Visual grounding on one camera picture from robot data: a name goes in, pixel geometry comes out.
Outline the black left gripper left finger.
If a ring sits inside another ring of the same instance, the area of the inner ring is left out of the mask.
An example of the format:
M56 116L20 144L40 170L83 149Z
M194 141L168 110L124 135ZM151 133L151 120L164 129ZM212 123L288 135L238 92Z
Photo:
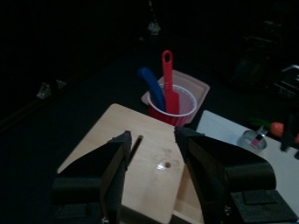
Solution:
M69 163L53 180L55 205L97 202L100 224L119 224L131 143L125 131Z

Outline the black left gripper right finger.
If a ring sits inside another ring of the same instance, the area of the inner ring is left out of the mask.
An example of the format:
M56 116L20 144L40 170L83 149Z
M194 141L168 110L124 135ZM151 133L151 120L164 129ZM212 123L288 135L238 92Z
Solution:
M204 224L282 224L298 216L276 190L271 164L195 130L174 130L200 202Z

